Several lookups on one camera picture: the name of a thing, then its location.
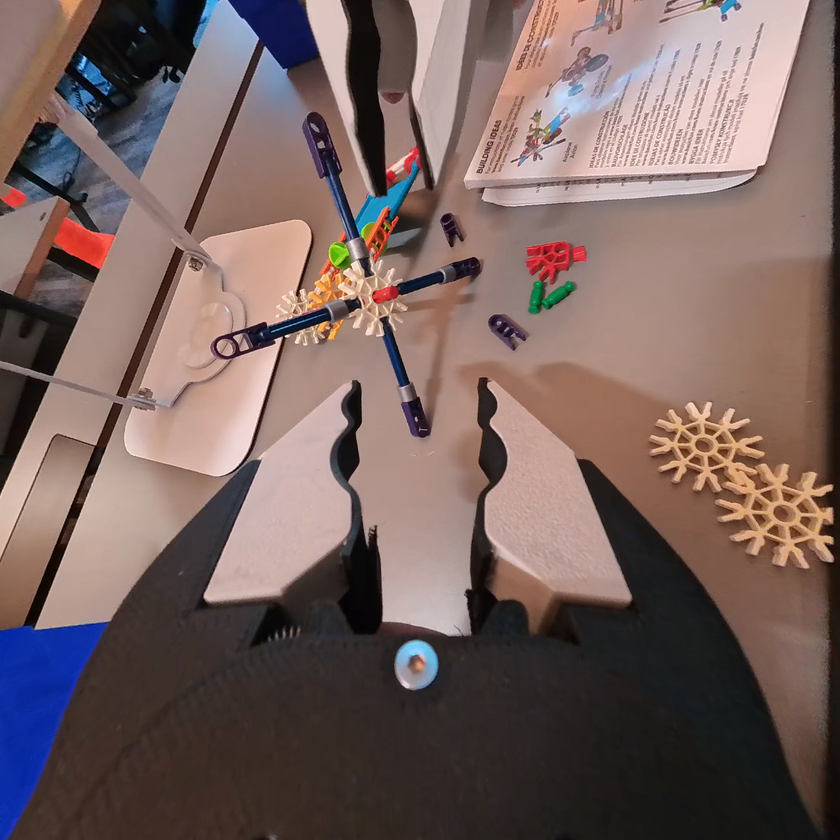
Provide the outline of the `colourful toy cart frame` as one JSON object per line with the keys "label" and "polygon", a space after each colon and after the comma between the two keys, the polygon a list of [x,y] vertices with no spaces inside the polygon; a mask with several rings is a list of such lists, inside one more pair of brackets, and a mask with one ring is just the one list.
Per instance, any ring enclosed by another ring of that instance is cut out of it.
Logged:
{"label": "colourful toy cart frame", "polygon": [[361,309],[350,314],[353,328],[365,328],[367,336],[382,337],[383,319],[393,327],[403,322],[400,313],[407,311],[405,304],[396,299],[377,303],[372,296],[375,291],[393,287],[398,281],[393,268],[384,268],[382,256],[398,222],[398,213],[404,199],[421,170],[420,154],[415,146],[386,169],[386,182],[389,186],[387,194],[380,197],[368,195],[356,215],[356,226],[369,249],[373,278],[364,280],[361,271],[351,266],[346,235],[343,234],[339,241],[329,247],[329,258],[313,288],[309,291],[291,291],[283,296],[282,303],[277,305],[280,320],[293,319],[321,308],[328,302],[350,297],[362,302]]}

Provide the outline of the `red toy fan connector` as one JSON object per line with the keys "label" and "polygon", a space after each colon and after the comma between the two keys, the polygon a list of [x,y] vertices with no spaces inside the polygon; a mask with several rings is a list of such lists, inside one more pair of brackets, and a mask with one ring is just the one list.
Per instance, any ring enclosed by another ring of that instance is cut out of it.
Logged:
{"label": "red toy fan connector", "polygon": [[553,284],[558,274],[569,270],[575,262],[586,260],[584,246],[572,246],[564,241],[527,247],[526,267],[529,274],[549,284]]}

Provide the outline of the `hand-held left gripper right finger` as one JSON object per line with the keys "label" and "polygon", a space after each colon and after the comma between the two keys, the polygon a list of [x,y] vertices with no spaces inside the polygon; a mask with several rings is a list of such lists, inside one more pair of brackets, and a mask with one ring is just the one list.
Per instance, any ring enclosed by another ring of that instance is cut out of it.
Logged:
{"label": "hand-held left gripper right finger", "polygon": [[479,379],[479,467],[466,592],[478,634],[495,604],[546,634],[565,606],[622,610],[632,595],[573,450],[501,386]]}

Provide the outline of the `black office chair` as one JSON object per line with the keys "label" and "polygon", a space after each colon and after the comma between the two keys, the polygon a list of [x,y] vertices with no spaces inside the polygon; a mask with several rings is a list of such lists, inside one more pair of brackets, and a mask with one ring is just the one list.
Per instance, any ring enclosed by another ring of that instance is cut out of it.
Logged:
{"label": "black office chair", "polygon": [[179,82],[196,52],[204,1],[103,1],[65,70],[100,109],[115,112],[135,102],[136,90],[162,73]]}

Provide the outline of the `wooden stand board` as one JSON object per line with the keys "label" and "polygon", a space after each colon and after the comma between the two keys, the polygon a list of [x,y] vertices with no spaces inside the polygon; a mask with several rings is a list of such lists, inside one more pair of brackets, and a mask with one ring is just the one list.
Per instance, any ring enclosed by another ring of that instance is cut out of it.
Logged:
{"label": "wooden stand board", "polygon": [[100,4],[100,1],[1,2],[2,181]]}

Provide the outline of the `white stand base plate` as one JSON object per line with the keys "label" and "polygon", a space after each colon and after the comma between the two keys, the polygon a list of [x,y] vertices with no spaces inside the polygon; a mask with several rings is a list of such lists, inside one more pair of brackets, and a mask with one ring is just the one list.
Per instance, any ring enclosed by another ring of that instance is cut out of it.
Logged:
{"label": "white stand base plate", "polygon": [[[273,322],[281,295],[300,286],[311,230],[295,219],[239,231],[231,289],[245,304],[245,327]],[[277,342],[229,361],[214,378],[189,385],[172,407],[132,409],[123,436],[128,453],[207,476],[231,473],[254,442],[280,349]]]}

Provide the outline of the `toy instruction booklet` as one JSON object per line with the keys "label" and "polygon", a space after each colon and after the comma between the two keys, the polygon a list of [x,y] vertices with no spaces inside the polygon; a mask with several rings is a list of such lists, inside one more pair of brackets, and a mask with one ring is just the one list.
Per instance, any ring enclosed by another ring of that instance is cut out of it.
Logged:
{"label": "toy instruction booklet", "polygon": [[465,188],[516,207],[749,180],[769,158],[808,7],[533,2]]}

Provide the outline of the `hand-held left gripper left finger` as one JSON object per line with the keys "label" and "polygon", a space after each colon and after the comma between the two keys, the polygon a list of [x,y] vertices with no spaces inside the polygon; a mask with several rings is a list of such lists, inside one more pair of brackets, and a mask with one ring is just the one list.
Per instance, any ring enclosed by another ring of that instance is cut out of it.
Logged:
{"label": "hand-held left gripper left finger", "polygon": [[358,381],[341,385],[259,457],[206,604],[279,604],[302,614],[333,600],[355,633],[380,628],[380,557],[350,484],[361,398]]}

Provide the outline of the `stand foot bracket with dome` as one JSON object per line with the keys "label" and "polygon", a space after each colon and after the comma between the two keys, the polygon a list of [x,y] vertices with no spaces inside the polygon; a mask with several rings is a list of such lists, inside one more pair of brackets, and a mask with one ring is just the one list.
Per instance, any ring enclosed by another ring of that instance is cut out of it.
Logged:
{"label": "stand foot bracket with dome", "polygon": [[206,238],[202,253],[186,254],[141,382],[158,407],[172,407],[189,385],[209,381],[228,365],[213,354],[211,344],[245,326],[245,304],[231,289],[230,267],[243,233]]}

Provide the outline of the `blue rod cross white hub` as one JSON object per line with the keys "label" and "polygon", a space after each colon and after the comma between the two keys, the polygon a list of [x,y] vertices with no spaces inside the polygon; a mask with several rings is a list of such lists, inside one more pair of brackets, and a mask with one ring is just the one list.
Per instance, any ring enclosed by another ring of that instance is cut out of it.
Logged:
{"label": "blue rod cross white hub", "polygon": [[312,332],[323,324],[352,319],[355,329],[364,324],[367,335],[374,335],[383,340],[395,374],[406,422],[413,436],[425,438],[430,435],[431,427],[422,401],[406,372],[393,332],[393,322],[400,321],[399,313],[406,310],[403,297],[428,287],[476,277],[480,273],[480,261],[477,257],[469,257],[446,264],[418,278],[395,281],[394,271],[390,269],[384,272],[382,262],[371,257],[370,250],[354,221],[341,183],[340,160],[335,152],[328,124],[320,113],[310,112],[303,122],[302,130],[318,177],[327,181],[344,232],[349,238],[346,245],[351,257],[351,266],[344,271],[345,279],[339,284],[344,296],[284,321],[273,324],[262,322],[218,335],[210,343],[210,351],[221,361],[231,361],[264,349],[288,335]]}

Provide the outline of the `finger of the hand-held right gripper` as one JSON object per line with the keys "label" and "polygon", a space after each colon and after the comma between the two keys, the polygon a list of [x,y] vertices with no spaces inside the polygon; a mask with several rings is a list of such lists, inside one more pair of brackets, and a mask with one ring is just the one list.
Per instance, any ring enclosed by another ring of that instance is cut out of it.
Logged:
{"label": "finger of the hand-held right gripper", "polygon": [[311,31],[364,184],[386,194],[385,126],[378,92],[382,42],[372,1],[308,1]]}
{"label": "finger of the hand-held right gripper", "polygon": [[416,36],[409,116],[424,183],[434,189],[457,144],[476,63],[507,53],[511,1],[410,1]]}

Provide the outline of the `white snowflake toy connector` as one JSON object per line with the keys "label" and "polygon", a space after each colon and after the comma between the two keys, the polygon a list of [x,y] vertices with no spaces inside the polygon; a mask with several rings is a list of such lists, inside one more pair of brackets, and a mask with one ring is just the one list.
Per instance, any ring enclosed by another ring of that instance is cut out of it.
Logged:
{"label": "white snowflake toy connector", "polygon": [[718,494],[722,482],[732,480],[735,473],[757,474],[750,462],[764,457],[759,448],[763,439],[743,436],[748,425],[749,420],[737,419],[731,408],[714,417],[712,403],[689,402],[683,413],[670,409],[657,420],[658,432],[648,439],[649,454],[661,460],[658,471],[669,473],[673,484],[690,478],[693,491]]}
{"label": "white snowflake toy connector", "polygon": [[729,538],[749,556],[764,553],[777,567],[800,570],[808,570],[810,560],[834,563],[834,510],[826,503],[833,486],[815,472],[794,480],[788,465],[760,463],[752,474],[731,469],[723,488],[729,498],[717,499],[717,519],[740,526]]}

